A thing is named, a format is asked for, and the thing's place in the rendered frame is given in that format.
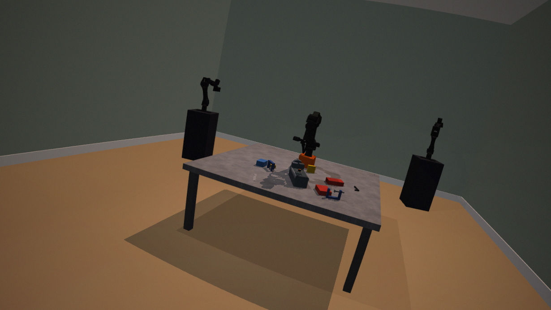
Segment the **dark blue c-clamp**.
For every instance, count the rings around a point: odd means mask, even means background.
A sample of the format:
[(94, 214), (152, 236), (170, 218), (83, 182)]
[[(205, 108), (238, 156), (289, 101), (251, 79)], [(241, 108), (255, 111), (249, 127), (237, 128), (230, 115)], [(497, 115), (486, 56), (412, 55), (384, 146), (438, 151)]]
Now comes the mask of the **dark blue c-clamp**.
[[(271, 167), (270, 167), (271, 165)], [(267, 163), (267, 168), (269, 168), (269, 170), (271, 170), (271, 172), (274, 172), (274, 169), (275, 169), (275, 163), (272, 162), (270, 159), (268, 160), (268, 163)]]
[(334, 189), (334, 192), (338, 192), (338, 193), (339, 193), (339, 194), (338, 194), (338, 197), (329, 196), (329, 195), (330, 195), (330, 188), (328, 188), (328, 189), (327, 189), (326, 198), (330, 198), (330, 199), (334, 199), (334, 200), (340, 200), (340, 198), (341, 198), (341, 196), (342, 196), (342, 193), (344, 193), (344, 192), (342, 192), (342, 190), (337, 191), (337, 190), (335, 190), (335, 189)]

